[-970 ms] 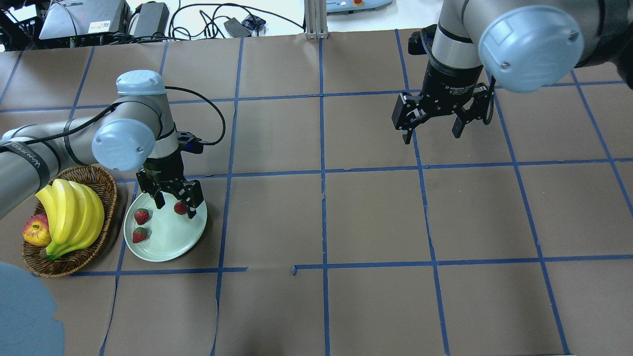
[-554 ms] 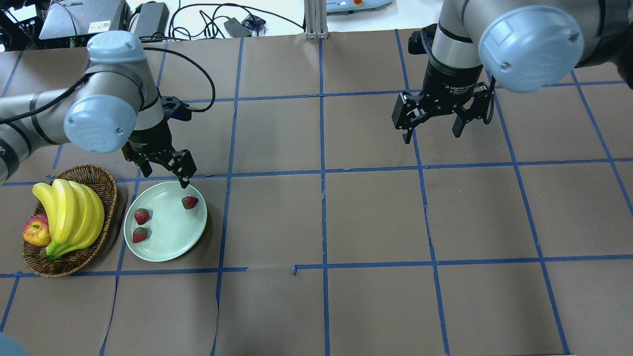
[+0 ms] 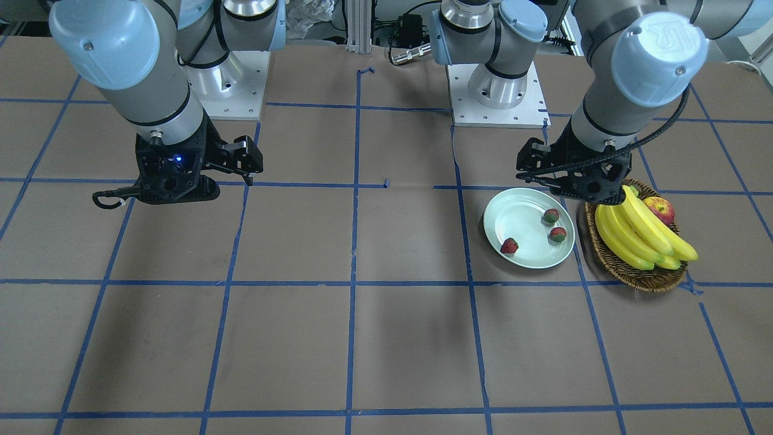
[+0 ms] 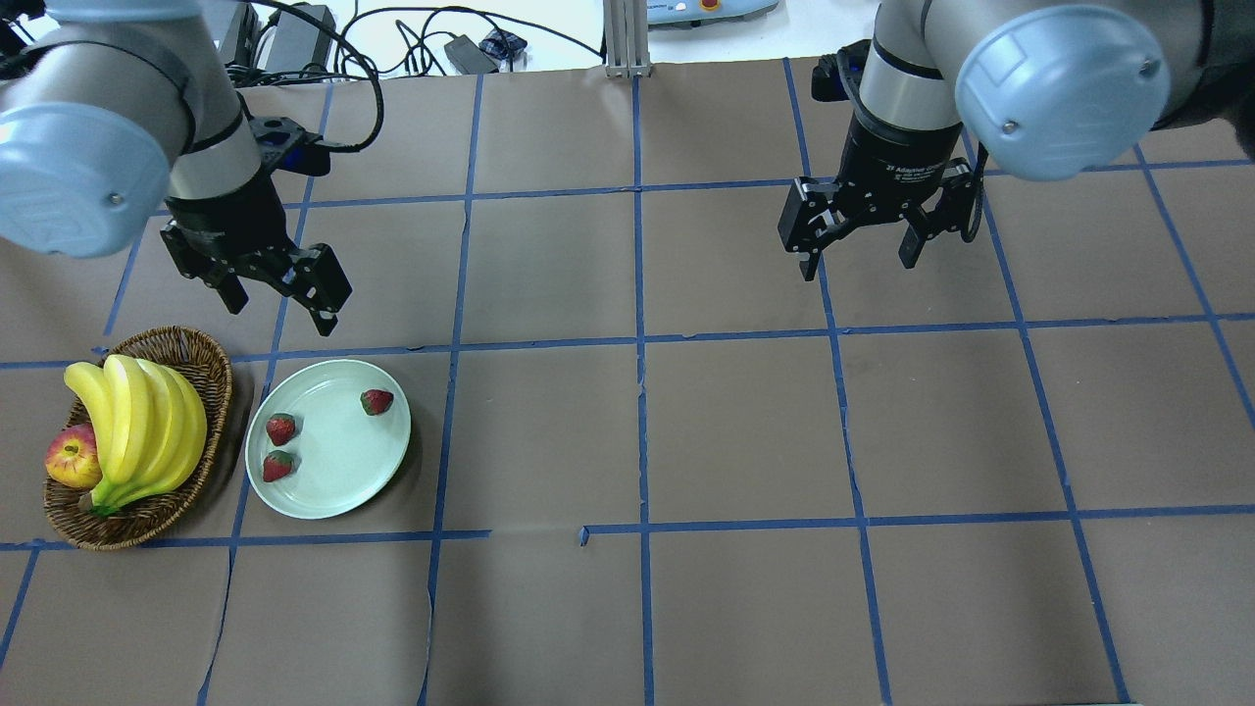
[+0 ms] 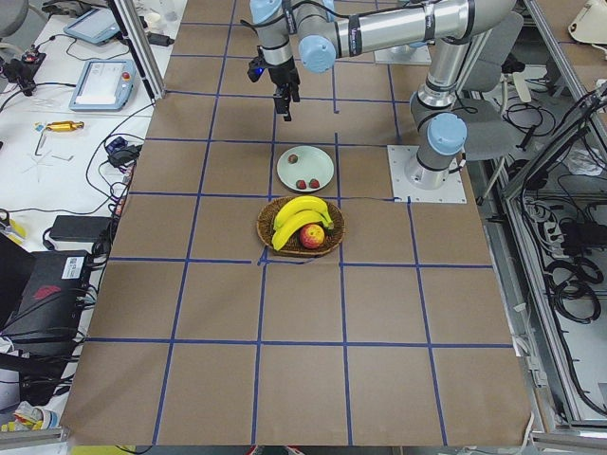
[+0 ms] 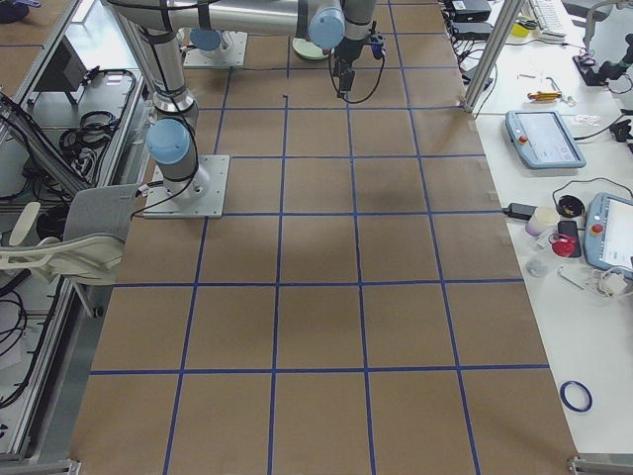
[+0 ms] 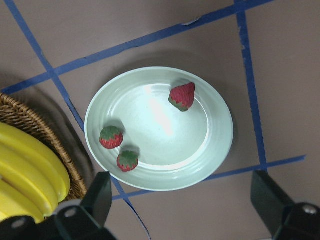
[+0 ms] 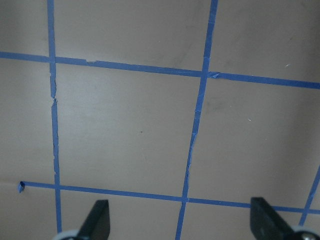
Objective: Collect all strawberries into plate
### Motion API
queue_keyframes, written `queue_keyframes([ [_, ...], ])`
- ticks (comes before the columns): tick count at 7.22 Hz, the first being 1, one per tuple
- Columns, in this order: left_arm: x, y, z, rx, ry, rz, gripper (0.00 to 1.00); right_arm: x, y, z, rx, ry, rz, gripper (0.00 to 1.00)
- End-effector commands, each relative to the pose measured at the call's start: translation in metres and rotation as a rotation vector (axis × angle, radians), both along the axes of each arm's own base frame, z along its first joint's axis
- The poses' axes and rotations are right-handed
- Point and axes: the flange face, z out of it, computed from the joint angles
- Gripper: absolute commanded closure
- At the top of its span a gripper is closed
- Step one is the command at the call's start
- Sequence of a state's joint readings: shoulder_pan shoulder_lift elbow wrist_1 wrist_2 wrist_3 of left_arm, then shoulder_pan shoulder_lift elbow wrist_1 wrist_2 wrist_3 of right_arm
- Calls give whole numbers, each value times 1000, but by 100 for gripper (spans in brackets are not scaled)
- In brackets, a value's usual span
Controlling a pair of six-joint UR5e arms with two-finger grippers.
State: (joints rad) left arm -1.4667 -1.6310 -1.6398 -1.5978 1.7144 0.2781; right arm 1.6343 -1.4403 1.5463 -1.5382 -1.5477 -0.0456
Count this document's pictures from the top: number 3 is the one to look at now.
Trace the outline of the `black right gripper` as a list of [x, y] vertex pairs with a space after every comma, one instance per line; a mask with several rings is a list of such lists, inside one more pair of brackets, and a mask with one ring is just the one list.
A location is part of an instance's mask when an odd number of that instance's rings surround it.
[[136, 135], [138, 200], [151, 205], [216, 200], [220, 187], [201, 171], [207, 146], [218, 138], [208, 115], [190, 138], [175, 145], [166, 145], [162, 138], [146, 140]]

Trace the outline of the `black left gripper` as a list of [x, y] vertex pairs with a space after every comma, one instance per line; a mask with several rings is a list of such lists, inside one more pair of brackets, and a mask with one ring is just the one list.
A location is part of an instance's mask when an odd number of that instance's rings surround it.
[[619, 205], [626, 195], [622, 190], [624, 179], [630, 173], [630, 151], [609, 160], [597, 160], [605, 152], [595, 151], [583, 145], [574, 134], [575, 119], [564, 127], [555, 143], [550, 146], [549, 166], [572, 165], [558, 177], [557, 187], [551, 190], [557, 195], [583, 200], [592, 204]]

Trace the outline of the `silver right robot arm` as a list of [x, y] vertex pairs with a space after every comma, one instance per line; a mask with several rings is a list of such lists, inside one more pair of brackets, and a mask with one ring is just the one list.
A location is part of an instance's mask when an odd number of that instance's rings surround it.
[[204, 103], [252, 94], [236, 54], [284, 47], [285, 1], [55, 1], [48, 25], [80, 76], [137, 133], [137, 181], [94, 193], [96, 206], [212, 201], [220, 187], [205, 171], [246, 185], [262, 173], [253, 138], [223, 140]]

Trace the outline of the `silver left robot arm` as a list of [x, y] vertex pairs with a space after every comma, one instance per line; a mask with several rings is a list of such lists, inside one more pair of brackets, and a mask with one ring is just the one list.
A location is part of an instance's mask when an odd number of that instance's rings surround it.
[[[553, 195], [617, 205], [632, 151], [679, 118], [708, 42], [761, 28], [771, 2], [572, 1], [571, 13], [594, 80], [555, 143], [525, 143], [516, 178]], [[475, 64], [481, 80], [521, 85], [547, 16], [530, 1], [443, 1], [429, 28], [438, 64]]]

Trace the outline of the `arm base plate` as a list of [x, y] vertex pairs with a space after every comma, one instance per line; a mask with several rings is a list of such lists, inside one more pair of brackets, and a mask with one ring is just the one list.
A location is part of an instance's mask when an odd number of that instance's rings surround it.
[[446, 69], [456, 126], [551, 126], [534, 63], [525, 76], [515, 79], [497, 76], [483, 64], [449, 65]]
[[259, 121], [270, 60], [268, 51], [235, 51], [220, 65], [184, 69], [212, 120]]

